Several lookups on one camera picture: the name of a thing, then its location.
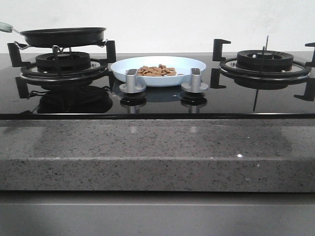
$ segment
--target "black pan support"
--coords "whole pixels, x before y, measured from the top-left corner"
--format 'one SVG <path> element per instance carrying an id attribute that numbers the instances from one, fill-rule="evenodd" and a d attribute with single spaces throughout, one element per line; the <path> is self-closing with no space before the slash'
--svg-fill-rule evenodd
<path id="1" fill-rule="evenodd" d="M 231 41 L 227 41 L 224 39 L 214 39 L 213 40 L 213 55 L 212 61 L 225 61 L 225 58 L 222 57 L 222 47 L 223 44 L 230 44 Z"/>
<path id="2" fill-rule="evenodd" d="M 303 95 L 294 95 L 295 98 L 302 99 L 304 101 L 315 101 L 315 79 L 309 78 L 306 82 L 306 87 Z"/>
<path id="3" fill-rule="evenodd" d="M 106 59 L 101 59 L 100 64 L 104 65 L 106 63 L 114 63 L 116 62 L 116 47 L 115 47 L 115 41 L 114 40 L 107 40 L 103 42 L 103 45 L 106 47 Z M 16 43 L 8 43 L 8 49 L 9 54 L 12 62 L 13 67 L 22 67 L 25 66 L 26 68 L 29 68 L 31 66 L 31 62 L 29 61 L 22 61 L 21 54 L 19 47 L 16 45 Z M 53 47 L 53 53 L 56 55 L 58 53 L 58 47 Z M 58 75 L 61 76 L 61 70 L 59 68 L 58 64 L 58 57 L 56 57 L 56 69 L 58 72 Z"/>
<path id="4" fill-rule="evenodd" d="M 307 43 L 307 44 L 305 44 L 305 46 L 306 47 L 315 47 L 315 42 L 314 43 Z M 305 66 L 315 67 L 315 50 L 314 50 L 312 61 L 305 63 Z"/>
<path id="5" fill-rule="evenodd" d="M 115 76 L 114 76 L 112 71 L 108 71 L 107 76 L 109 78 L 109 87 L 105 86 L 103 88 L 106 91 L 113 91 L 114 82 L 116 80 Z M 17 85 L 17 89 L 18 89 L 18 93 L 19 93 L 20 98 L 29 99 L 33 96 L 38 96 L 39 94 L 46 93 L 46 92 L 38 92 L 38 91 L 34 91 L 34 90 L 29 92 L 29 88 L 28 88 L 29 81 L 27 81 L 26 79 L 23 79 L 21 77 L 16 77 L 15 82 Z M 49 85 L 48 85 L 48 87 L 47 87 L 47 86 L 43 85 L 42 88 L 46 89 L 46 90 L 56 90 L 56 89 L 57 90 L 61 90 L 61 89 L 63 90 L 63 89 L 74 88 L 74 87 L 77 87 L 77 88 L 85 87 L 85 86 L 89 85 L 90 83 L 91 83 L 91 81 L 87 81 L 87 82 L 84 81 L 83 83 L 79 83 L 79 84 L 78 83 L 71 84 L 70 87 L 63 87 L 62 85 L 61 85 L 61 87 L 59 85 L 56 85 L 55 87 L 52 87 L 51 85 L 49 87 Z"/>

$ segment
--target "granite countertop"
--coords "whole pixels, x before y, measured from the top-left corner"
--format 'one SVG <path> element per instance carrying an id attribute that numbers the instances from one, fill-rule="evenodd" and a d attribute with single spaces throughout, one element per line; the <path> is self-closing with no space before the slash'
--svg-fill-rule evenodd
<path id="1" fill-rule="evenodd" d="M 0 190 L 315 192 L 315 120 L 0 120 Z"/>

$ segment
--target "black frying pan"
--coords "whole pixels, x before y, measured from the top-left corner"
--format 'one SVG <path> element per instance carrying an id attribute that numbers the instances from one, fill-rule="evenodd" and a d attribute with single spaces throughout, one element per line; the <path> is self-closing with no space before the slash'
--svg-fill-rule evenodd
<path id="1" fill-rule="evenodd" d="M 15 31 L 25 38 L 25 41 L 33 47 L 52 48 L 57 45 L 60 48 L 79 47 L 93 45 L 103 41 L 106 28 L 60 28 L 37 29 L 18 32 L 13 26 L 0 22 L 0 30 L 4 32 Z"/>

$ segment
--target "white bowl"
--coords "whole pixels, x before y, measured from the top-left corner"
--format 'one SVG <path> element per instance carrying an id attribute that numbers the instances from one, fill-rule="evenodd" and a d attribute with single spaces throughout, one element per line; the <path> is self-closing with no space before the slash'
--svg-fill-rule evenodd
<path id="1" fill-rule="evenodd" d="M 118 80 L 125 83 L 126 71 L 130 69 L 139 69 L 144 65 L 158 66 L 159 64 L 166 65 L 167 67 L 174 67 L 177 74 L 183 75 L 163 77 L 140 76 L 144 79 L 146 85 L 149 87 L 169 87 L 181 85 L 182 83 L 188 82 L 190 80 L 191 68 L 199 68 L 201 74 L 206 69 L 205 63 L 191 58 L 151 56 L 120 60 L 111 65 L 111 70 Z"/>

